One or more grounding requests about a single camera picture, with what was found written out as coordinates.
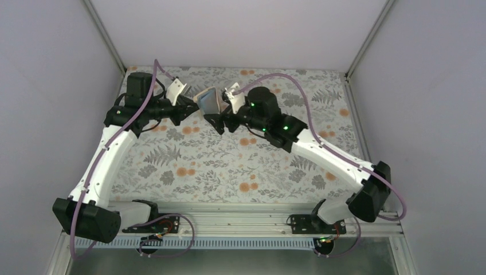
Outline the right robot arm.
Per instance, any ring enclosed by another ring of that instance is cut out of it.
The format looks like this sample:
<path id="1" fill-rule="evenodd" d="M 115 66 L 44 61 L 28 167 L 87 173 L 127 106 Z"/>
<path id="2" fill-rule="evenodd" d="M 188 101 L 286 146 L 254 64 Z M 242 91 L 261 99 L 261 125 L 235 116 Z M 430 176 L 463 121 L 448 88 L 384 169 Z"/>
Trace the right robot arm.
<path id="1" fill-rule="evenodd" d="M 335 175 L 351 195 L 343 199 L 323 199 L 313 214 L 326 224 L 356 217 L 374 222 L 391 190 L 383 180 L 391 179 L 391 168 L 383 161 L 373 164 L 360 160 L 314 137 L 309 126 L 282 113 L 276 95 L 266 87 L 256 87 L 244 96 L 235 88 L 219 93 L 208 88 L 194 100 L 204 118 L 222 135 L 245 126 L 263 132 L 272 146 L 305 158 Z"/>

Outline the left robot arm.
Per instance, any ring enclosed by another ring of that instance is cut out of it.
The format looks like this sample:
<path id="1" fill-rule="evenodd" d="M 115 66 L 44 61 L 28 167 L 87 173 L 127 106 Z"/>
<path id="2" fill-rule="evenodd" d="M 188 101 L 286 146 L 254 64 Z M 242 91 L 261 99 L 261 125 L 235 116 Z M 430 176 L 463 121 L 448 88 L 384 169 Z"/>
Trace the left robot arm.
<path id="1" fill-rule="evenodd" d="M 110 243 L 120 230 L 153 220 L 156 203 L 145 200 L 110 203 L 111 190 L 122 162 L 152 120 L 169 119 L 174 125 L 198 110 L 184 96 L 189 85 L 178 78 L 165 87 L 143 72 L 127 77 L 127 90 L 107 112 L 100 143 L 79 183 L 67 198 L 58 198 L 53 212 L 71 236 Z"/>

